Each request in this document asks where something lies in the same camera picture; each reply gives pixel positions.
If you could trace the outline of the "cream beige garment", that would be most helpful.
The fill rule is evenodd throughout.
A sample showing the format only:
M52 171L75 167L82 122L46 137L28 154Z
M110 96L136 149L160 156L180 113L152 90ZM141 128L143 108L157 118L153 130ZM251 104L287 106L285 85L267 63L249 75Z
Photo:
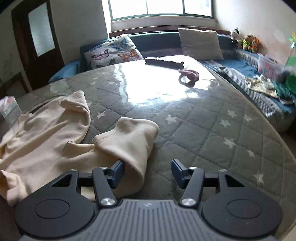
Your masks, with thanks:
M159 126L150 120L121 117L116 126L83 144L91 124L84 92L57 97L35 113L19 116L1 141L1 196L14 206L76 169L90 173L116 161L125 174L114 190L117 198L139 192Z

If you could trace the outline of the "grey quilted star tablecloth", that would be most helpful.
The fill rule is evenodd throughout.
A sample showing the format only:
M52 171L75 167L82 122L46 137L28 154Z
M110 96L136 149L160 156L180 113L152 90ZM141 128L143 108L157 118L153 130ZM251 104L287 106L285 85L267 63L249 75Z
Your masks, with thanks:
M91 114L83 144L121 117L153 121L159 132L139 192L99 207L92 171L71 169L14 206L1 196L1 240L295 239L295 157L288 146L224 78L191 57L172 59L200 75L192 87L178 71L140 60L18 99L22 115L83 91ZM173 159L205 171L199 206L179 204L184 189L171 173Z

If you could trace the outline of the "black remote control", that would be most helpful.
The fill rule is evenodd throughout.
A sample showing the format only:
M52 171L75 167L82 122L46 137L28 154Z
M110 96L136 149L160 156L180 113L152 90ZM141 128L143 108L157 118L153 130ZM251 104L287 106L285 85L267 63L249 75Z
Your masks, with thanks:
M153 65L153 66L165 67L165 68L176 69L176 70L184 69L184 62L163 60L163 59L154 58L154 57L147 57L144 60L146 64Z

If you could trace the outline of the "crumpled cloths on bench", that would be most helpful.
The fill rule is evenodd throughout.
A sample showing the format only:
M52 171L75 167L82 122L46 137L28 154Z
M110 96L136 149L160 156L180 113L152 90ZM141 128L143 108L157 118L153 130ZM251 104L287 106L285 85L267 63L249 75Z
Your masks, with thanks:
M248 89L278 99L284 105L292 105L295 103L292 94L282 83L273 82L269 78L265 78L263 75L255 75L252 78L245 77L245 81Z

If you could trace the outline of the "tissue pack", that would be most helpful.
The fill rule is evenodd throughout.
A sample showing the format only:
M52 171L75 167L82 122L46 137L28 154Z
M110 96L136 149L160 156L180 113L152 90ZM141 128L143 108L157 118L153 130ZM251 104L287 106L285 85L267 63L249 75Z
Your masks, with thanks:
M1 99L1 116L4 119L17 118L22 113L14 96L5 96Z

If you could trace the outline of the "blue sofa bench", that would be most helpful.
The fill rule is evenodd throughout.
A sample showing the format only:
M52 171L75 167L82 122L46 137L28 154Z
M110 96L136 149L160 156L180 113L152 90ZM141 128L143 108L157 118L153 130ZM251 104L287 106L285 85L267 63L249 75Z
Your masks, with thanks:
M181 41L177 31L154 32L130 35L143 57L162 57L182 54ZM265 115L278 132L284 132L295 124L295 97L291 104L247 88L245 79L259 75L258 56L235 47L227 35L218 35L223 60L202 61L207 68L221 75L225 80L248 97Z

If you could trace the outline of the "butterfly print pillow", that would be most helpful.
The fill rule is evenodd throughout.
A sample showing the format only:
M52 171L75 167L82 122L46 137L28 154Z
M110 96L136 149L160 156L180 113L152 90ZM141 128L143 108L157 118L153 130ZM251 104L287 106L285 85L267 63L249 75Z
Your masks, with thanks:
M95 46L84 53L84 57L90 69L144 59L128 34L120 35Z

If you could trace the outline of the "plain beige pillow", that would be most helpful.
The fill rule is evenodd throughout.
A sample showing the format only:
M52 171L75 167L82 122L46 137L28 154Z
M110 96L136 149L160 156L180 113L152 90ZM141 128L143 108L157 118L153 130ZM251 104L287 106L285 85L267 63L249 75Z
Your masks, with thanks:
M196 60L223 60L217 32L211 30L178 29L182 53Z

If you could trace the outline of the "clear plastic storage box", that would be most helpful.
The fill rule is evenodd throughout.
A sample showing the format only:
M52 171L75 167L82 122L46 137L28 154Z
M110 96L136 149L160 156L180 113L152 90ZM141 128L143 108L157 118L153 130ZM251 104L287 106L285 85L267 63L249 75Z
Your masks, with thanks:
M258 53L258 73L272 81L280 81L284 72L284 66Z

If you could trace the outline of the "green plastic bowl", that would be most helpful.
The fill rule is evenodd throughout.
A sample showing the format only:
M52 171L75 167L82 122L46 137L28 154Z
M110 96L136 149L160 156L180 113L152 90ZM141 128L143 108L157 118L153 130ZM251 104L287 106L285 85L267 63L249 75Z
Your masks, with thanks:
M296 76L289 75L285 80L287 89L294 95L296 95Z

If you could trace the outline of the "orange green plush toys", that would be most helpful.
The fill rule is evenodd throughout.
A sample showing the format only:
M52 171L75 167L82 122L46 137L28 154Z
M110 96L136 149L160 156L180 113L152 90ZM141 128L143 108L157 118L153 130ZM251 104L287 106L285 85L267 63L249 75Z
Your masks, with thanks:
M260 40L252 34L246 35L242 39L242 48L245 51L249 51L256 54L258 53L260 46Z

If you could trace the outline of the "black white plush toy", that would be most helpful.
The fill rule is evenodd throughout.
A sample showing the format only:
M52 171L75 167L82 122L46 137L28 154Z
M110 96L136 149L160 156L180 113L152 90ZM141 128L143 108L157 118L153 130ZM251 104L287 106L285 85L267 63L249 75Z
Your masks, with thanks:
M233 40L233 43L238 47L238 48L242 48L242 40L240 37L240 32L238 30L238 28L235 28L232 32L231 32L231 38Z

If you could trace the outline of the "dark wooden door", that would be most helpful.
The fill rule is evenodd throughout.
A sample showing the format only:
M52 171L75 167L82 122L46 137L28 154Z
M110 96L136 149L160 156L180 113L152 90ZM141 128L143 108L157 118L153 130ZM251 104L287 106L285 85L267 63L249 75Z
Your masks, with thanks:
M64 67L49 1L22 1L11 18L16 45L33 90L48 84Z

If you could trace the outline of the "colourful paper pinwheel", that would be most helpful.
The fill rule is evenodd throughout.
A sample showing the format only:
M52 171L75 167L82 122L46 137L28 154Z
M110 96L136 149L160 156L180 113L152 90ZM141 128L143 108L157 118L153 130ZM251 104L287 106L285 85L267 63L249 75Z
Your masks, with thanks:
M284 67L295 66L295 40L296 34L292 31L291 36L288 38L290 41L290 53L288 54L287 60Z

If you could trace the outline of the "window with green frame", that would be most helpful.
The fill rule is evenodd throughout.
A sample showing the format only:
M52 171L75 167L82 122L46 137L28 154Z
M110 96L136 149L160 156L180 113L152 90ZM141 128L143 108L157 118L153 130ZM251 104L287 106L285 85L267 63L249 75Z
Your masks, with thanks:
M213 18L209 0L110 0L113 21L146 16L198 16Z

